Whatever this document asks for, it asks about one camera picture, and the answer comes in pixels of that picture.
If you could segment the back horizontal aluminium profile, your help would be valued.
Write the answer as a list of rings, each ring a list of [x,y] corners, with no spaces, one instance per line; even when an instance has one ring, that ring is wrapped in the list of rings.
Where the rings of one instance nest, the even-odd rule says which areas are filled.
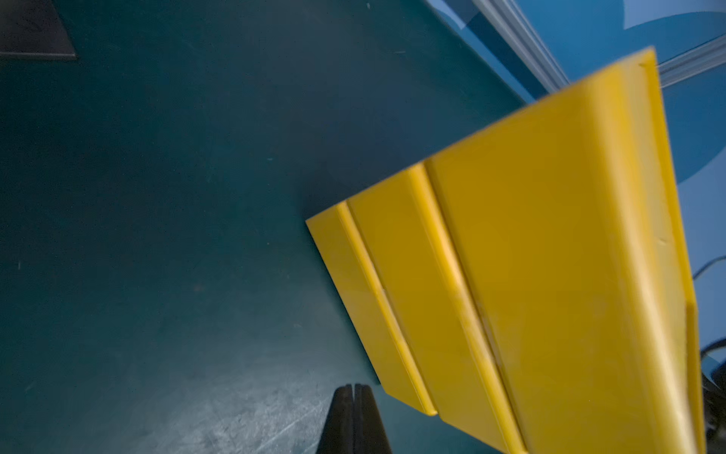
[[[701,75],[725,64],[725,37],[721,36],[658,65],[662,88]]]

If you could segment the right corner aluminium post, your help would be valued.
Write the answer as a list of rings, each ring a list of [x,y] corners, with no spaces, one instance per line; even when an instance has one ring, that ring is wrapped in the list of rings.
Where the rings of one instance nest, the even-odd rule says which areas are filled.
[[[474,4],[548,94],[569,85],[569,78],[516,1],[476,0]]]

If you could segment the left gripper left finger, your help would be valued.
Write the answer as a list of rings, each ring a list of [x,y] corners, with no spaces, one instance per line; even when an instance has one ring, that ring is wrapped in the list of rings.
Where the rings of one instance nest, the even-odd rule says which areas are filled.
[[[334,392],[316,453],[354,453],[354,390],[350,384]]]

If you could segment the yellow drawer cabinet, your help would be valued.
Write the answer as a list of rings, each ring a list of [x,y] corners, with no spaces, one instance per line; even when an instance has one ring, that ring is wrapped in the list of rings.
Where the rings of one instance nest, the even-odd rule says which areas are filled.
[[[647,48],[307,221],[393,398],[505,453],[703,453]]]

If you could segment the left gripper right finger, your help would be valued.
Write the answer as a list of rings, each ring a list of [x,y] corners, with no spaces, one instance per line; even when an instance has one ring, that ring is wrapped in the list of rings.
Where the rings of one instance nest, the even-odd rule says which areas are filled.
[[[355,454],[392,454],[374,393],[369,385],[355,384]]]

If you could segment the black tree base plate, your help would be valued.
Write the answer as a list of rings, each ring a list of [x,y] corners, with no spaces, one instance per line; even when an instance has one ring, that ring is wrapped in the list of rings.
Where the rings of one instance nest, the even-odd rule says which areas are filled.
[[[78,55],[50,0],[1,0],[3,59],[74,61]]]

